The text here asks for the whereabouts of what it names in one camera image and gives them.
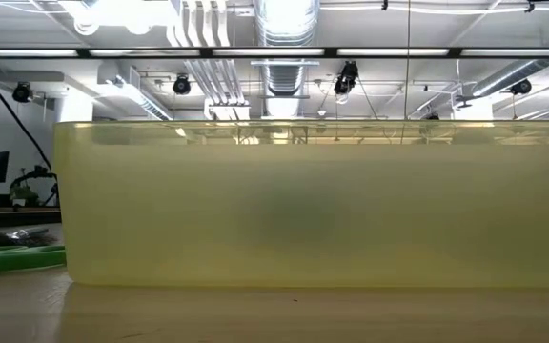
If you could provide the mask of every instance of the ceiling light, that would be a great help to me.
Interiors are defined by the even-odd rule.
[[[200,51],[196,49],[175,49],[175,50],[158,50],[158,49],[128,49],[128,50],[109,50],[109,49],[92,49],[90,53],[94,57],[171,57],[171,56],[198,56]]]
[[[1,49],[0,57],[77,57],[75,50]]]
[[[448,49],[338,49],[338,56],[444,56]]]
[[[251,62],[252,67],[270,67],[270,66],[276,66],[276,67],[318,67],[319,62],[318,61],[252,61]]]
[[[463,56],[549,56],[549,49],[464,49]]]
[[[258,48],[258,49],[215,49],[215,56],[321,56],[324,49]]]

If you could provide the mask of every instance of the air duct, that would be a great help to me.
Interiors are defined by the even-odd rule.
[[[319,0],[254,0],[259,44],[267,47],[308,46],[313,42]],[[303,66],[266,66],[262,69],[268,114],[283,118],[297,116],[302,94]]]
[[[491,95],[497,91],[505,90],[527,77],[549,67],[549,59],[536,59],[530,61],[514,62],[491,76],[478,82],[472,88],[472,95],[482,97]]]

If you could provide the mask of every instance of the white wall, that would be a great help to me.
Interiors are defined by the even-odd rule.
[[[54,122],[53,111],[46,110],[36,104],[18,104],[11,98],[11,94],[1,91],[6,100],[16,111],[18,117],[25,124],[25,127],[33,135],[35,140],[44,150],[44,153],[52,161],[53,151],[53,131]],[[46,167],[39,152],[31,143],[29,138],[21,131],[20,127],[6,110],[0,101],[0,151],[10,152],[10,162],[8,164],[8,175],[6,183],[0,183],[0,194],[8,194],[10,183],[15,178],[22,175],[20,169],[25,168],[26,172],[33,170],[35,165]],[[54,181],[51,179],[32,179],[29,184],[34,192],[39,194],[41,201],[46,200],[51,192],[51,186]]]

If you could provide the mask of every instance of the white pipe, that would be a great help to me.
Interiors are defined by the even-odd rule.
[[[200,41],[200,37],[198,37],[198,31],[196,29],[197,27],[197,5],[196,0],[187,0],[188,3],[188,37],[190,38],[190,42],[192,42],[192,45],[195,47],[202,47],[202,42]],[[208,61],[197,61],[199,66],[202,66],[202,75],[206,77],[207,86],[211,86],[213,88],[214,92],[213,95],[218,100],[218,104],[223,104],[225,102],[228,102],[226,94],[224,90],[221,88],[221,84],[219,83],[219,79],[217,78],[217,74],[214,72],[213,67],[211,63]]]
[[[226,0],[217,1],[217,38],[222,47],[229,47],[230,40],[228,39],[228,11],[226,8]]]
[[[217,43],[215,43],[214,38],[214,8],[211,5],[211,0],[201,0],[201,2],[203,12],[202,36],[205,38],[208,47],[215,47]]]
[[[211,5],[211,0],[201,0],[202,1],[202,10],[203,10],[203,25],[202,25],[202,35],[205,38],[205,41],[207,42],[207,45],[210,47],[217,46],[217,43],[215,42],[214,38],[214,13],[213,13],[213,6]],[[236,98],[236,94],[234,93],[233,85],[230,81],[230,75],[228,74],[228,71],[226,70],[224,63],[221,60],[215,61],[215,69],[219,70],[219,72],[223,75],[224,83],[226,84],[226,88],[228,89],[228,93],[230,95],[230,101],[229,103],[237,104],[238,100]]]
[[[171,43],[171,46],[178,47],[181,45],[182,47],[189,47],[190,42],[188,42],[188,39],[186,38],[185,30],[184,30],[184,13],[183,9],[177,13],[175,10],[172,13],[173,16],[176,16],[176,20],[173,22],[173,24],[169,27],[167,27],[167,39],[169,40],[169,43]],[[194,67],[194,63],[196,61],[189,61],[185,60],[184,65],[190,72],[190,74],[194,77],[194,80],[198,84],[198,87],[202,89],[202,91],[207,95],[211,101],[216,104],[217,99],[215,99],[213,90],[207,86],[207,82],[202,78],[202,76],[196,71],[196,68]]]
[[[217,38],[219,38],[219,43],[222,47],[230,46],[230,39],[228,38],[228,9],[226,7],[226,0],[216,0],[217,1]],[[233,60],[224,61],[224,68],[228,71],[228,74],[232,81],[233,91],[237,103],[240,105],[245,105],[245,95],[243,94],[243,89],[238,80],[238,75],[236,74],[236,66],[234,65]]]

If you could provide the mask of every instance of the wooden table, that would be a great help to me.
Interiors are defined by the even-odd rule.
[[[0,342],[548,342],[549,291],[94,288],[0,274]]]

